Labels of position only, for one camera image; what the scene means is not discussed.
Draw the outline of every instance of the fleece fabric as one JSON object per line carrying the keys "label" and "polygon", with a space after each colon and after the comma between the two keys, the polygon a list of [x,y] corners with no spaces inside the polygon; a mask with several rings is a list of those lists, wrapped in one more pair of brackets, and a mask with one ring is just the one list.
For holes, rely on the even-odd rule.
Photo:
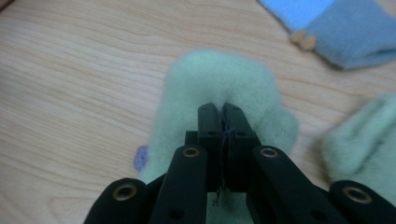
{"label": "fleece fabric", "polygon": [[[198,107],[225,103],[244,110],[262,144],[289,152],[296,140],[296,118],[281,105],[271,73],[260,63],[235,53],[198,49],[181,57],[164,82],[163,98],[154,120],[147,159],[139,179],[148,183],[164,174],[175,150],[184,145],[186,131],[197,130]],[[245,195],[209,194],[206,223],[252,223]]]}
{"label": "fleece fabric", "polygon": [[396,92],[374,99],[332,131],[322,155],[332,181],[354,180],[396,205]]}

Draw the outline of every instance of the screw hole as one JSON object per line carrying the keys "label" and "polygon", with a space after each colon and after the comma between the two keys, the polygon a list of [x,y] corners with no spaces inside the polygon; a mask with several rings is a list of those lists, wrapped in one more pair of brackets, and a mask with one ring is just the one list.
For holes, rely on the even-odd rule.
{"label": "screw hole", "polygon": [[368,193],[358,188],[344,187],[343,192],[350,200],[356,203],[371,203],[373,201],[373,198]]}
{"label": "screw hole", "polygon": [[125,201],[134,197],[136,193],[137,193],[136,186],[132,183],[128,183],[114,189],[113,198],[117,201]]}
{"label": "screw hole", "polygon": [[319,211],[318,209],[312,209],[310,214],[311,217],[313,217],[317,221],[325,222],[327,220],[326,215],[322,211]]}
{"label": "screw hole", "polygon": [[169,212],[169,217],[172,219],[181,219],[184,217],[184,211],[179,208],[174,208]]}
{"label": "screw hole", "polygon": [[269,157],[269,158],[273,158],[273,157],[277,157],[277,155],[279,155],[277,153],[277,151],[271,149],[271,148],[263,148],[260,153],[264,156],[264,157]]}
{"label": "screw hole", "polygon": [[185,157],[196,157],[199,155],[199,150],[193,147],[189,147],[183,150],[183,155]]}

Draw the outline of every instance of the metal bolt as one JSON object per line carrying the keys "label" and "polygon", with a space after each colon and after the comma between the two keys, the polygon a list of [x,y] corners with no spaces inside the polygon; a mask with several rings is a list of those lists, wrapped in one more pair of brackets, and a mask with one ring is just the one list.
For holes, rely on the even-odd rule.
{"label": "metal bolt", "polygon": [[277,153],[277,151],[275,151],[275,150],[273,150],[273,149],[271,149],[271,148],[268,148],[268,147],[263,148],[263,149],[260,151],[260,153],[261,153],[264,157],[268,157],[268,158],[277,157],[277,156],[279,155],[279,154]]}
{"label": "metal bolt", "polygon": [[183,150],[183,155],[185,157],[196,157],[199,155],[199,150],[194,147],[188,147]]}
{"label": "metal bolt", "polygon": [[118,186],[113,191],[113,198],[117,201],[125,201],[134,197],[137,193],[137,187],[133,183]]}
{"label": "metal bolt", "polygon": [[344,194],[352,201],[356,203],[371,203],[373,198],[365,191],[355,187],[344,187]]}

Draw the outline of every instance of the black plastic part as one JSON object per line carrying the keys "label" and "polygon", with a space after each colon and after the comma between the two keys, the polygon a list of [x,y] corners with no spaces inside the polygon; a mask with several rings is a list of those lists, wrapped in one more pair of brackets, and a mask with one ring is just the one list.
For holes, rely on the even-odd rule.
{"label": "black plastic part", "polygon": [[261,145],[241,108],[225,104],[222,110],[224,132],[227,136],[224,179],[226,188],[233,192],[246,192],[251,177],[248,161],[251,149]]}
{"label": "black plastic part", "polygon": [[222,186],[222,128],[219,111],[213,104],[198,108],[198,145],[207,152],[207,190],[216,192]]}
{"label": "black plastic part", "polygon": [[256,147],[251,164],[252,183],[259,185],[271,204],[276,223],[347,223],[282,150]]}
{"label": "black plastic part", "polygon": [[184,145],[198,145],[198,132],[186,132],[186,137],[184,138]]}
{"label": "black plastic part", "polygon": [[[135,194],[130,199],[117,201],[114,192],[122,186],[135,186]],[[93,204],[85,224],[145,223],[147,189],[145,183],[137,179],[123,178],[110,184]]]}
{"label": "black plastic part", "polygon": [[157,201],[158,194],[160,193],[160,189],[163,186],[163,181],[165,180],[165,175],[161,175],[157,179],[151,181],[146,185],[147,195],[146,200],[142,204],[143,209],[141,210],[141,220],[142,223],[148,223],[149,217],[151,216],[152,209],[154,208],[154,204]]}
{"label": "black plastic part", "polygon": [[255,224],[276,223],[276,213],[258,186],[252,186],[246,197],[247,209]]}
{"label": "black plastic part", "polygon": [[196,145],[176,150],[148,223],[205,223],[206,151]]}
{"label": "black plastic part", "polygon": [[394,206],[360,183],[334,182],[329,198],[351,223],[396,223]]}

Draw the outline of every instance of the wood grain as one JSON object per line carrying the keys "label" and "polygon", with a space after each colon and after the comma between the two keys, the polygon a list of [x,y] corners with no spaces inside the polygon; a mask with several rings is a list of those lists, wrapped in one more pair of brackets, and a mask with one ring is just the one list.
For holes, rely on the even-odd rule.
{"label": "wood grain", "polygon": [[0,11],[6,8],[9,4],[11,4],[14,0],[0,0]]}
{"label": "wood grain", "polygon": [[[392,0],[381,4],[396,15]],[[396,63],[337,70],[253,0],[18,0],[0,13],[0,223],[81,223],[109,183],[136,176],[163,78],[196,48],[274,72],[301,123],[291,157],[323,188],[323,137],[396,91]]]}

